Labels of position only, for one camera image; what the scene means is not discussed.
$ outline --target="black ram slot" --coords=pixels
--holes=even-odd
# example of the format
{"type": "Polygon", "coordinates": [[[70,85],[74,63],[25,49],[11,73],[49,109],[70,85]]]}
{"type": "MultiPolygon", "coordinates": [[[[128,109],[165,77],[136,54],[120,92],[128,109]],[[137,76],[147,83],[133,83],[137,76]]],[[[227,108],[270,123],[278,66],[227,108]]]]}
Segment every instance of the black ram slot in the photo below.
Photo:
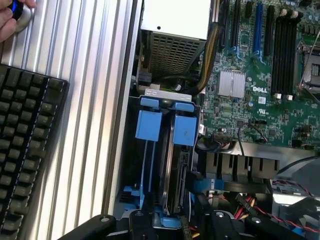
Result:
{"type": "Polygon", "coordinates": [[[282,48],[282,60],[283,60],[283,70],[282,75],[280,76],[282,79],[282,86],[280,89],[280,93],[285,95],[289,88],[289,81],[290,81],[290,72],[289,72],[289,66],[290,66],[290,44],[291,44],[291,32],[292,32],[292,21],[285,20],[286,22],[286,28],[285,31],[282,34],[283,39],[283,48],[282,48]]]}
{"type": "Polygon", "coordinates": [[[233,8],[233,23],[231,33],[231,47],[238,46],[239,25],[240,25],[241,0],[236,0],[233,8]]]}
{"type": "Polygon", "coordinates": [[[224,24],[224,30],[220,39],[220,48],[224,49],[226,47],[228,33],[229,33],[229,7],[230,0],[225,0],[223,4],[223,15],[222,15],[222,23],[224,24]]]}
{"type": "Polygon", "coordinates": [[[264,37],[264,56],[270,56],[272,47],[272,37],[275,21],[275,6],[270,5],[266,12],[265,37],[264,37]]]}

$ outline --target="label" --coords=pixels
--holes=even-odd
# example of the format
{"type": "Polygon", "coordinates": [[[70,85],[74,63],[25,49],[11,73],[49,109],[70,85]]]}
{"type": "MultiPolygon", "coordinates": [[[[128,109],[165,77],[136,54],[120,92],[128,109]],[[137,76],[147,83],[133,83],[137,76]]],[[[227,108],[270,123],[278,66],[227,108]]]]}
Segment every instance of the label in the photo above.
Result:
{"type": "Polygon", "coordinates": [[[269,113],[265,110],[265,109],[259,109],[259,111],[257,112],[258,114],[261,114],[261,115],[269,115],[269,113]]]}
{"type": "Polygon", "coordinates": [[[263,96],[260,96],[259,99],[258,99],[258,103],[259,104],[266,104],[267,102],[267,99],[263,96]]]}

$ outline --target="hand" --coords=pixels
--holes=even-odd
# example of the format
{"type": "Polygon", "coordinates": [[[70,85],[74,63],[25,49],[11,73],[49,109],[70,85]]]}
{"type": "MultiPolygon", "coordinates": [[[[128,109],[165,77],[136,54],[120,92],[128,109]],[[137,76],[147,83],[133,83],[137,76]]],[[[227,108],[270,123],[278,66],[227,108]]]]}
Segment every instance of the hand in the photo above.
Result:
{"type": "MultiPolygon", "coordinates": [[[[12,18],[13,13],[8,8],[13,0],[0,0],[0,43],[15,33],[17,21],[12,18]]],[[[35,8],[35,0],[18,0],[25,3],[29,8],[35,8]]]]}

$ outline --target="gray sheet metal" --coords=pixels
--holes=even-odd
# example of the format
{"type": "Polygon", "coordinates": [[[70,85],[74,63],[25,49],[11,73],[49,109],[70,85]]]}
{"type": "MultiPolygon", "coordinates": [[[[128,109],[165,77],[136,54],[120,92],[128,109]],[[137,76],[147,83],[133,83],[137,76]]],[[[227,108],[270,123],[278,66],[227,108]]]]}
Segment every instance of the gray sheet metal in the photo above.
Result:
{"type": "Polygon", "coordinates": [[[113,166],[118,171],[120,156],[111,152],[122,141],[123,127],[114,128],[117,111],[123,124],[127,109],[128,84],[122,81],[130,83],[123,67],[133,2],[37,0],[29,27],[3,45],[3,64],[70,82],[56,149],[21,239],[56,240],[114,199],[113,166]]]}

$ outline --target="heatsink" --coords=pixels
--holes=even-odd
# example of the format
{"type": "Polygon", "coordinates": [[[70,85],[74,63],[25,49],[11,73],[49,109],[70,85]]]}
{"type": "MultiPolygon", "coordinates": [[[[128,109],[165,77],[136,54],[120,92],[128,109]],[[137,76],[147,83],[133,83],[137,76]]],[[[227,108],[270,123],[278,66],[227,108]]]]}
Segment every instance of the heatsink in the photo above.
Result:
{"type": "Polygon", "coordinates": [[[241,71],[221,71],[218,95],[242,99],[245,96],[246,74],[241,71]]]}

